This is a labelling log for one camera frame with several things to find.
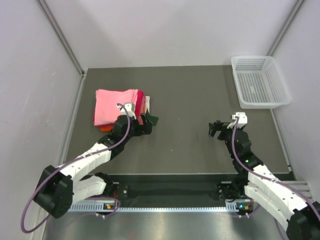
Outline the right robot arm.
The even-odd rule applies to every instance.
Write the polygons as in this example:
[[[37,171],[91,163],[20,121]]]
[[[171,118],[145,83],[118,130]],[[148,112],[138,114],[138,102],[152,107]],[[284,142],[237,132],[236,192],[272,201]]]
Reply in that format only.
[[[238,173],[231,182],[231,197],[253,199],[282,226],[290,240],[318,240],[319,202],[279,180],[251,150],[252,143],[244,127],[238,119],[209,124],[208,135],[218,134]]]

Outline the light pink t-shirt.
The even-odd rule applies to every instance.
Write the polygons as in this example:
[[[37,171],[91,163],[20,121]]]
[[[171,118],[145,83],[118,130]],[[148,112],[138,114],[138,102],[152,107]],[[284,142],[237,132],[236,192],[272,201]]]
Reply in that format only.
[[[93,115],[94,126],[113,124],[121,114],[117,108],[117,103],[134,103],[136,107],[138,99],[138,89],[128,89],[125,91],[112,91],[98,89],[95,92],[95,109]]]

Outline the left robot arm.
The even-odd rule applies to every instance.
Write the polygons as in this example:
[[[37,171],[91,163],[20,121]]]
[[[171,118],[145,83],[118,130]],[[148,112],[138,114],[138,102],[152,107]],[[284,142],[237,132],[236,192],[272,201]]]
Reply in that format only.
[[[100,138],[88,151],[59,167],[46,167],[37,184],[38,192],[33,201],[49,215],[58,219],[73,204],[100,195],[109,198],[113,185],[103,173],[88,174],[119,155],[125,144],[133,137],[149,135],[158,117],[148,112],[141,115],[142,122],[126,114],[119,116],[109,132]]]

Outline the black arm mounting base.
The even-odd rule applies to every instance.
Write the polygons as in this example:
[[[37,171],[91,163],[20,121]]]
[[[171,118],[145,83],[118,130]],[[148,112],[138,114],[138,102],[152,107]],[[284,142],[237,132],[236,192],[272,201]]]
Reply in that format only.
[[[122,207],[215,207],[245,199],[236,192],[231,174],[106,174],[104,195],[116,197]]]

